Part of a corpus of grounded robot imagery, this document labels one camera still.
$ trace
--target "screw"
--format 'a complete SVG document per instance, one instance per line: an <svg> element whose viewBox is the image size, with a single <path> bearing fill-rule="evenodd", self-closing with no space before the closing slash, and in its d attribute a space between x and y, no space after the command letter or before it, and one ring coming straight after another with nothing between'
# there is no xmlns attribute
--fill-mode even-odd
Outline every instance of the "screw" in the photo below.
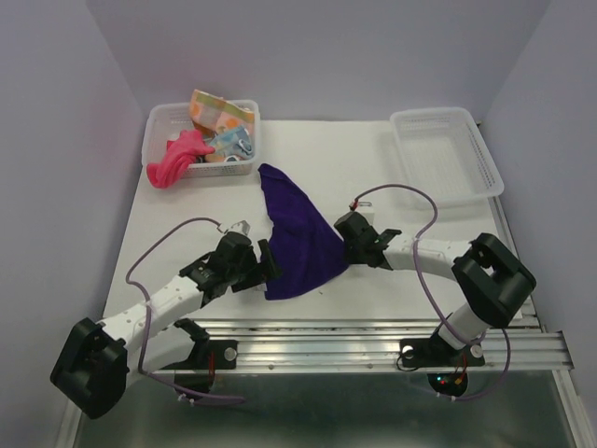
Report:
<svg viewBox="0 0 597 448"><path fill-rule="evenodd" d="M234 350L232 347L228 347L226 350L224 350L224 359L226 361L233 361L236 359L236 350Z"/></svg>

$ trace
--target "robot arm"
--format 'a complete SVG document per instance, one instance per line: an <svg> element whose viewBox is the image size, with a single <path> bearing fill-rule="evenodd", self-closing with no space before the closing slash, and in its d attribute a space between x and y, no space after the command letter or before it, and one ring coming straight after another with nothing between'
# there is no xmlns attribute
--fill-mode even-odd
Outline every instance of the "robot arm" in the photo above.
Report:
<svg viewBox="0 0 597 448"><path fill-rule="evenodd" d="M179 360L173 359L180 355L181 347L172 341L172 323L191 333L191 340L195 341L192 333L197 331L188 329L188 322L177 325L182 322L178 321L180 317L222 296L229 287L237 292L280 275L267 241L258 243L261 262L257 261L248 237L229 231L214 252L183 268L151 296L150 303L136 304L97 323L88 318L81 320L71 330L50 381L90 418L105 414L118 402L127 385L132 383L131 377L135 376L129 372L135 371L132 365L139 357L144 339L146 306L152 310L149 338L157 336L166 342L159 344L161 348L149 359L149 369L159 368ZM160 365L154 366L156 361L160 361Z"/></svg>
<svg viewBox="0 0 597 448"><path fill-rule="evenodd" d="M414 237L396 230L378 234L355 211L334 227L344 239L350 263L392 271L415 269ZM417 246L421 272L454 280L465 294L466 303L447 320L467 341L490 327L506 328L536 286L533 275L488 233L471 242L422 239ZM415 350L408 367L434 367L453 365L466 344L440 325L428 341L411 346Z"/></svg>

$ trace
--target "wire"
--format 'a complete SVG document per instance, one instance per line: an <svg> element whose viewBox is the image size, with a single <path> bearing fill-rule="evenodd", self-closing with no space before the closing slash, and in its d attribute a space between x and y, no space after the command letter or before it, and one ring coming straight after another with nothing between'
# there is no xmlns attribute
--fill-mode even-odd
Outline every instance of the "wire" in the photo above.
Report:
<svg viewBox="0 0 597 448"><path fill-rule="evenodd" d="M439 309L439 306L437 305L436 300L433 298L433 295L431 294L431 290L429 289L429 287L427 286L427 283L425 282L425 279L423 277L423 270L421 269L421 261L419 260L419 239L423 236L423 234L428 231L431 226L433 226L436 221L437 221L437 216L439 214L438 210L437 210L437 204L436 202L431 198L431 196L429 196L427 193L425 193L424 191L421 191L419 189L416 189L415 187L411 187L410 185L404 185L404 184L384 184L384 185L379 185L378 187L375 187L373 189L368 189L366 191L363 191L361 194L357 195L354 198L353 203L351 203L350 205L350 209L351 210L355 210L357 205L358 205L358 201L359 199L361 199L362 197L374 192L374 191L378 191L380 189L407 189L409 191L413 191L421 196L423 196L430 204L431 207L433 208L433 217L431 218L431 220L425 224L415 235L414 237L414 243L412 244L412 257L414 259L414 268L415 271L417 273L417 277L419 277L419 283L421 283L421 287L423 288L423 291L425 293L425 296L427 296L427 299L429 300L429 302L431 303L431 306L433 307L433 309L436 311L437 316L439 317L439 320L441 321L441 325L445 325L446 328L450 331L450 333L461 343L465 344L465 345L473 345L476 343L480 343L484 338L485 338L485 331L483 331L481 333L481 335L472 340L472 341L468 341L466 338L464 338L452 325L450 322L448 322L448 319L446 318L446 316L441 312L441 310ZM492 393L500 384L502 384L504 382L504 380L506 379L508 370L510 368L510 361L512 359L512 346L510 344L510 338L507 336L506 330L505 329L501 329L502 333L504 333L504 339L506 341L506 364L504 365L504 369L502 370L502 373L500 373L499 378L497 379L497 381L487 387L485 390L478 392L478 394L473 394L473 395L468 395L466 397L449 397L447 395L441 395L442 397L446 397L448 399L452 399L454 401L472 401L474 399L481 399L487 395L489 395L490 393ZM398 357L398 360L396 361L396 366L398 367L398 361L401 359L402 355L400 355Z"/></svg>
<svg viewBox="0 0 597 448"><path fill-rule="evenodd" d="M164 241L166 241L173 233L175 233L182 227L185 227L187 224L190 224L192 222L199 222L199 221L207 221L207 222L211 222L211 223L215 224L216 226L220 226L219 222L217 222L215 219L211 219L210 217L194 217L191 219L187 219L186 221L183 221L180 224L178 224L176 227L174 227L171 231L166 233L164 236L159 238L159 240L156 243L154 243L151 247L149 247L148 250L141 257L139 257L139 259L135 263L132 264L131 268L129 269L129 271L126 274L125 281L127 284L133 285L134 287L137 287L141 291L141 293L143 294L143 297L145 298L146 303L151 302L151 296L149 295L149 292L147 291L146 287L144 287L141 283L139 283L135 280L131 280L132 272L137 268L137 266L139 266L139 264L141 264L141 262L144 259L147 258L147 256L151 252L153 252L156 249L156 247L158 247ZM187 396L188 398L190 398L189 401L192 404L200 404L200 405L207 405L207 406L228 406L231 404L242 404L242 403L246 402L244 397L212 395L212 394L204 394L202 392L197 392L196 390L182 387L181 385L177 385L174 382L160 378L155 373L146 371L145 368L143 367L143 363L146 359L150 327L151 327L151 307L146 306L146 324L144 327L143 341L141 342L141 353L139 355L139 362L137 364L137 370L139 371L139 373L143 374L144 376L146 376L148 378L151 378L152 380L157 381L158 383L167 385L167 386L173 388L176 392L179 392L179 393ZM212 399L214 402L206 402L204 399Z"/></svg>
<svg viewBox="0 0 597 448"><path fill-rule="evenodd" d="M441 310L439 309L439 305L437 305L437 302L434 299L433 294L431 294L431 290L429 289L429 286L427 285L427 282L425 282L425 279L423 277L423 269L421 268L421 260L419 259L419 240L421 239L421 237L423 236L423 234L426 231L428 231L431 228L431 226L433 226L436 223L436 221L437 221L438 210L437 210L437 204L436 204L436 202L433 199L431 199L431 197L427 193L425 193L424 191L416 189L415 187L411 187L410 185L404 185L404 184L384 184L384 185L379 185L378 187L375 187L373 189L368 189L366 191L363 191L361 194L359 194L358 196L356 196L354 198L353 203L350 206L351 210L355 210L356 209L359 199L361 199L362 197L364 197L364 196L366 196L366 195L368 195L368 194L370 194L370 193L372 193L374 191L378 191L380 189L407 189L409 191L413 191L413 192L415 192L415 193L423 196L431 204L431 207L433 208L433 217L414 236L414 243L412 244L412 257L414 259L414 270L417 273L417 277L419 277L419 283L421 283L421 287L423 288L425 296L427 296L427 299L429 300L429 303L431 303L431 306L435 310L435 312L436 312L437 316L439 317L439 320L441 321L442 325L445 325L446 328L448 329L448 331L454 336L454 338L456 338L458 341L460 341L464 345L474 345L476 343L480 343L485 338L485 332L483 332L477 339L474 339L472 341L469 341L467 338L463 337L452 326L452 324L450 322L448 322L448 319L446 318L446 316L441 312Z"/></svg>

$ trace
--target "metal frame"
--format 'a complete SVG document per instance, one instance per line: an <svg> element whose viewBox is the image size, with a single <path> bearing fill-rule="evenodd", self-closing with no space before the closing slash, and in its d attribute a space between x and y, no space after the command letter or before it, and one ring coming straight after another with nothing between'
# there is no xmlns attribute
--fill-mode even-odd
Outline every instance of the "metal frame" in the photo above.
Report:
<svg viewBox="0 0 597 448"><path fill-rule="evenodd" d="M490 199L489 204L498 236L516 254L516 246L499 199ZM508 329L513 348L510 369L553 371L576 446L597 446L584 406L570 377L569 371L574 366L563 335L546 333L542 329L532 298L522 306L521 311L522 318L512 321ZM437 327L437 321L434 320L197 321L214 339L239 341L236 370L220 371L219 374L407 374L396 370L400 340L428 336ZM501 331L489 331L483 349L486 366L470 370L502 370L506 359L506 345ZM75 446L80 421L81 411L68 401L56 448Z"/></svg>
<svg viewBox="0 0 597 448"><path fill-rule="evenodd" d="M232 374L286 373L391 373L405 338L428 338L435 322L395 321L197 321L213 339L239 342ZM508 330L513 371L559 371L573 367L560 333L540 329ZM506 342L500 330L490 330L483 342L487 364L471 371L501 371ZM419 371L452 371L453 368ZM196 371L176 371L196 374Z"/></svg>

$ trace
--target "purple cloth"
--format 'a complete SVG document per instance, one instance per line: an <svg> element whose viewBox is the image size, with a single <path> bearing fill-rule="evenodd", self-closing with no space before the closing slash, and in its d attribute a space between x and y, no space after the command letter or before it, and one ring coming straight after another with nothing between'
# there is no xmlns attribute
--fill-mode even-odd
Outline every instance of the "purple cloth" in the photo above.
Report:
<svg viewBox="0 0 597 448"><path fill-rule="evenodd" d="M348 268L344 242L307 195L282 171L259 166L261 189L273 223L270 249L282 276L268 282L265 298L290 299L320 287Z"/></svg>

